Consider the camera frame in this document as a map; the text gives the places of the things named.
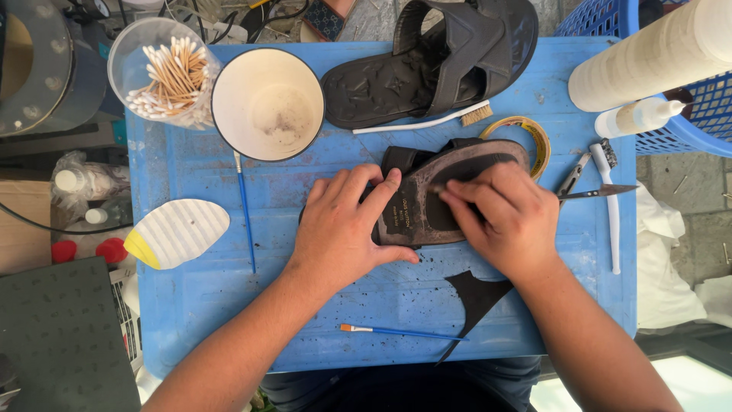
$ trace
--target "person's right hand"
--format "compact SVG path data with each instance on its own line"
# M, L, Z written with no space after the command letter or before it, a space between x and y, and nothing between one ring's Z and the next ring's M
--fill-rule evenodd
M554 246L559 200L517 163L498 163L467 183L450 180L440 199L452 209L471 246L512 281L561 264Z

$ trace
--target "jeans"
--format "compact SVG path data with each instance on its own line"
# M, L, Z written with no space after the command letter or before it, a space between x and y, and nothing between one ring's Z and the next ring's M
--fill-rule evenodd
M444 362L440 367L459 372L492 390L516 411L529 405L531 387L539 378L539 356ZM382 368L433 367L433 364L397 365ZM325 369L306 372L270 373L262 390L279 412L300 412L342 380L355 379L364 368Z

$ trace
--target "blue plastic table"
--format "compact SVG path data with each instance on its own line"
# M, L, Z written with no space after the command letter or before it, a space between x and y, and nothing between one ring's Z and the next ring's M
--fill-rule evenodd
M457 120L438 127L354 136L326 123L317 141L282 163L244 162L255 242L252 275L244 215L231 148L213 132L196 132L127 114L135 221L172 199L215 202L231 216L226 233L198 259L167 271L138 264L144 359L159 378L167 375L201 340L241 311L283 269L293 250L297 218L315 179L359 163L380 163L389 145L438 150L453 137L477 136L492 121L511 115L536 120L551 140L552 156L539 183L556 189L581 152L599 139L596 115L580 112L567 95L567 79L582 61L609 47L612 37L549 37L539 44L526 72L490 100L495 114L467 128ZM389 51L391 43L277 44L300 56L318 76L342 62ZM226 62L251 45L213 46ZM514 139L535 153L518 127L494 136ZM612 141L619 160L613 181L635 183L635 140ZM589 162L576 190L600 186ZM567 202L561 210L556 245L561 257L605 311L635 335L635 195L619 197L620 275L610 271L605 199ZM392 263L336 294L295 336L271 371L298 371L437 361L450 341L401 335L347 333L341 323L456 335L465 312L446 276L470 270L484 280L504 277L465 243L428 246L418 265ZM513 290L461 342L449 360L545 353L531 315ZM242 340L242 350L247 341Z

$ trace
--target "tape roll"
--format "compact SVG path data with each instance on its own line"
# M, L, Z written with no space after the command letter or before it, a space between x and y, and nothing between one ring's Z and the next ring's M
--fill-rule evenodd
M511 116L505 119L500 119L497 122L492 123L488 126L481 134L480 137L483 140L488 140L491 133L501 126L521 126L531 134L534 139L534 143L537 146L537 160L534 162L534 167L531 168L531 178L536 180L539 176L544 173L544 169L547 168L549 163L549 156L551 156L551 146L549 145L549 137L539 123L524 116Z

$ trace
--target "plastic cup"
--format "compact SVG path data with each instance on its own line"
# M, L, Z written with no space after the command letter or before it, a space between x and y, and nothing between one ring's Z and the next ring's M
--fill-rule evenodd
M142 94L135 96L133 94L138 90L144 90L152 82L148 68L152 62L143 51L143 47L147 47L148 50L150 50L149 47L152 47L158 51L165 46L170 50L173 37L176 38L176 41L189 40L189 44L195 43L194 53L200 48L204 49L205 59L208 62L206 66L208 76L201 82L200 88L197 90L198 94L191 97L191 100L195 100L192 104L186 105L184 111L180 113L177 113L178 109L176 109L171 110L169 112L171 114L166 114L165 111L160 110L169 107L166 103L158 105L159 109L156 109L154 103L151 104L145 99L141 100ZM214 127L211 116L211 90L220 70L221 61L211 53L193 30L167 18L144 18L130 24L119 34L112 45L107 63L107 73L112 90L134 114L145 119L192 130L206 130ZM157 100L164 101L161 96L158 96Z

